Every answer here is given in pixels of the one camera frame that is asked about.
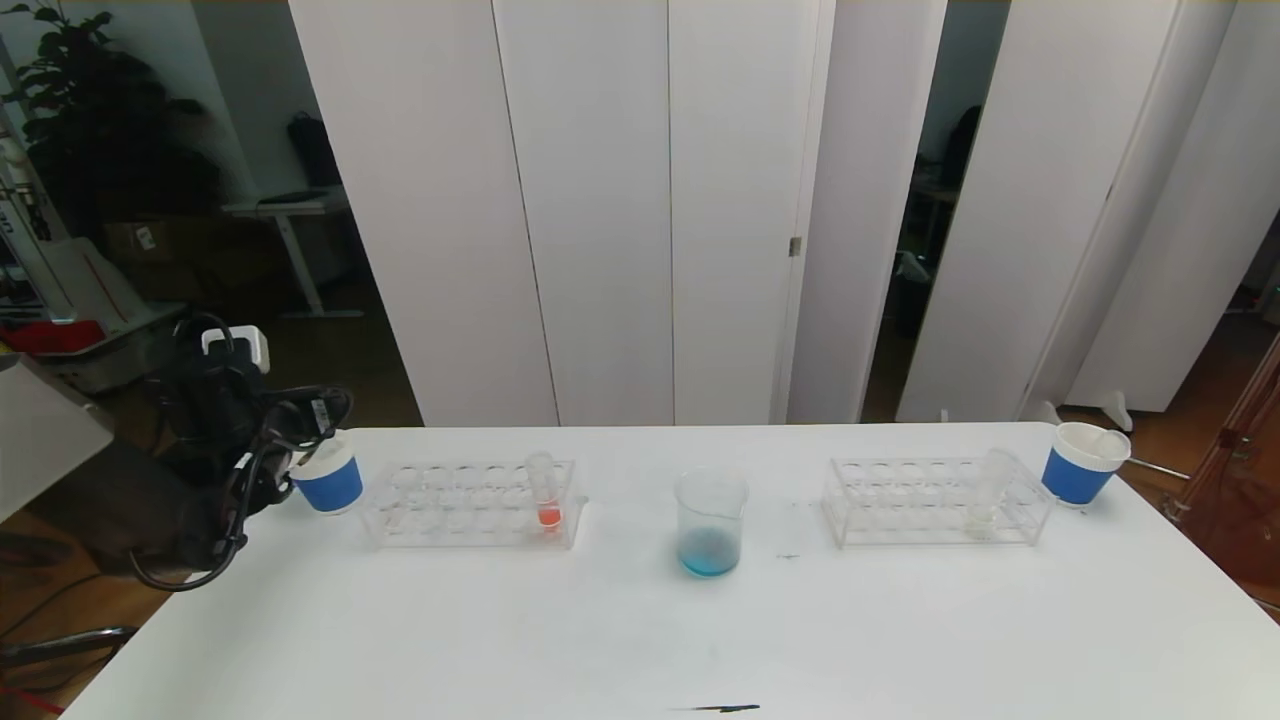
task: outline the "red liquid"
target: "red liquid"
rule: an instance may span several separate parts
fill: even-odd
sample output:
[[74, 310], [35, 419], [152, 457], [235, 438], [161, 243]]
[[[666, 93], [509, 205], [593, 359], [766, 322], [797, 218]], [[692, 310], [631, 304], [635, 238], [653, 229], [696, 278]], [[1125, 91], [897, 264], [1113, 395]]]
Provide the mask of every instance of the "red liquid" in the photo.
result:
[[559, 505], [539, 505], [538, 506], [538, 521], [543, 524], [544, 528], [554, 528], [559, 525]]

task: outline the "blue cup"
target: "blue cup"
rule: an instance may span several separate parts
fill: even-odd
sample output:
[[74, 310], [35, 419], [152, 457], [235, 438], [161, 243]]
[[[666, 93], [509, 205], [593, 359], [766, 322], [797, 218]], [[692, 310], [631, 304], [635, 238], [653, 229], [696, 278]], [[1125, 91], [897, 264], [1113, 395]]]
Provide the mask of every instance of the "blue cup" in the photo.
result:
[[356, 455], [339, 434], [324, 441], [305, 462], [289, 470], [294, 487], [319, 512], [346, 511], [365, 489]]
[[1088, 505], [1129, 459], [1124, 433], [1088, 423], [1062, 423], [1041, 480], [1068, 505]]

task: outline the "potted plant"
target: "potted plant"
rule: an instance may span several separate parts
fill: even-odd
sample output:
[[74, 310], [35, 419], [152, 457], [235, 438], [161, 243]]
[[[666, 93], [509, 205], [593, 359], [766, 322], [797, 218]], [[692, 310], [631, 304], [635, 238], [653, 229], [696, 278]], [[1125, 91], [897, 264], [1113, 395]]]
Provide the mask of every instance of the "potted plant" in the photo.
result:
[[104, 222], [218, 206], [218, 165], [180, 138], [183, 118], [204, 108], [170, 97], [150, 65], [115, 47], [110, 13], [72, 22], [60, 3], [36, 3], [4, 14], [14, 13], [50, 31], [3, 100], [29, 102], [27, 154], [72, 234], [100, 243]]

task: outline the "white lid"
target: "white lid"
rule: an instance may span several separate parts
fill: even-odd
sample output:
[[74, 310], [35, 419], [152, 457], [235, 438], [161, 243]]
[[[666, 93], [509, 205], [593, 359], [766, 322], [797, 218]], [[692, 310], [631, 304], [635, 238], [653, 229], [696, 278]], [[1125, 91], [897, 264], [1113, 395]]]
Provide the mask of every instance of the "white lid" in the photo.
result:
[[311, 457], [306, 457], [289, 470], [289, 477], [294, 480], [314, 480], [340, 470], [355, 457], [351, 445], [342, 436], [343, 430], [338, 430], [334, 437], [320, 443]]
[[1114, 473], [1129, 459], [1133, 447], [1119, 430], [1088, 423], [1062, 423], [1053, 438], [1053, 450], [1074, 465], [1098, 473]]

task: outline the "test tube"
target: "test tube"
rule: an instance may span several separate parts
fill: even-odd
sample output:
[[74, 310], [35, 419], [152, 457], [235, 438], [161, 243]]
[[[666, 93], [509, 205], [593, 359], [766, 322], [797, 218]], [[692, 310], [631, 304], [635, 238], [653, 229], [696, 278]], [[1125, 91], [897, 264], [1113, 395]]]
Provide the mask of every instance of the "test tube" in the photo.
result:
[[538, 523], [543, 529], [559, 528], [559, 483], [556, 480], [556, 461], [547, 452], [535, 452], [525, 459], [529, 488], [538, 506]]
[[996, 529], [996, 514], [1014, 479], [1016, 464], [1018, 460], [1004, 450], [991, 450], [982, 459], [965, 514], [965, 530], [970, 534], [988, 536]]

